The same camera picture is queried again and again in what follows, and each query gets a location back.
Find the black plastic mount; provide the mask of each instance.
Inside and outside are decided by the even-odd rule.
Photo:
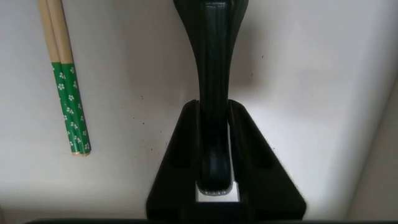
[[[150,220],[246,222],[302,219],[306,204],[254,121],[228,100],[231,155],[240,202],[196,202],[200,107],[185,104],[147,199]]]

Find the black plastic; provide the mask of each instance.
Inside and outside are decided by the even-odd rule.
[[[183,107],[147,199],[148,219],[195,223],[302,219],[304,199],[244,106],[233,100],[228,101],[227,117],[241,201],[196,202],[199,117],[198,101]]]
[[[197,184],[205,194],[226,193],[231,164],[226,108],[229,68],[248,0],[174,0],[187,30],[200,87],[200,153]]]

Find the floral pattern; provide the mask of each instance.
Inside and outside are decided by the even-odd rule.
[[[52,68],[70,148],[74,155],[88,154],[91,151],[91,147],[78,91],[75,66],[72,63],[61,64],[54,62],[52,63]]]
[[[65,85],[64,84],[58,84],[58,89],[59,90],[64,90],[65,89]]]
[[[67,79],[67,77],[62,72],[60,72],[60,78]]]
[[[67,108],[67,112],[70,113],[70,114],[74,114],[73,110],[70,109],[69,107]]]

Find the white wall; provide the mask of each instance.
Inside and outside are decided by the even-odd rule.
[[[396,4],[249,3],[229,95],[247,107],[305,197],[305,218],[342,219],[348,211],[395,76]],[[0,5],[7,223],[144,218],[180,110],[198,97],[195,61],[172,1],[64,2],[88,157],[70,154],[36,2]]]
[[[398,82],[358,184],[349,218],[398,220]]]

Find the chopstick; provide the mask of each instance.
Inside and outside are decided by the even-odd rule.
[[[51,46],[49,47],[49,44],[47,44],[47,48],[49,48],[50,55],[54,54],[53,51],[56,51],[58,53],[59,65],[62,70],[62,75],[59,75],[59,77],[64,81],[65,87],[61,91],[62,93],[66,93],[67,97],[66,102],[62,102],[62,105],[66,104],[67,106],[66,110],[63,110],[63,112],[64,115],[66,115],[66,118],[71,116],[71,119],[65,121],[65,123],[67,124],[67,128],[73,129],[73,132],[70,132],[71,136],[69,136],[69,139],[73,139],[73,141],[70,140],[70,144],[71,146],[77,146],[78,152],[82,156],[87,156],[91,152],[90,140],[88,137],[80,92],[78,89],[76,70],[73,63],[72,48],[70,46],[69,34],[63,13],[62,2],[61,0],[38,0],[39,8],[44,8],[43,1],[45,1],[48,9],[48,14],[45,14],[45,16],[42,15],[42,17],[46,19],[43,21],[43,25],[49,26],[49,17],[53,34],[52,40],[50,41]]]
[[[63,78],[64,74],[62,73],[60,57],[58,54],[57,44],[55,42],[54,31],[50,18],[50,11],[46,0],[37,0],[37,5],[39,7],[40,16],[43,24],[45,43],[47,44],[47,49],[50,55],[52,69],[55,76],[55,83],[57,84],[58,95],[60,97],[62,113],[65,120],[65,126],[67,128],[70,148],[73,155],[79,155],[80,150],[78,147],[77,139],[73,138],[75,136],[75,129],[70,126],[70,122],[68,122],[73,121],[73,117],[72,114],[68,113],[68,94],[65,89],[65,79]]]

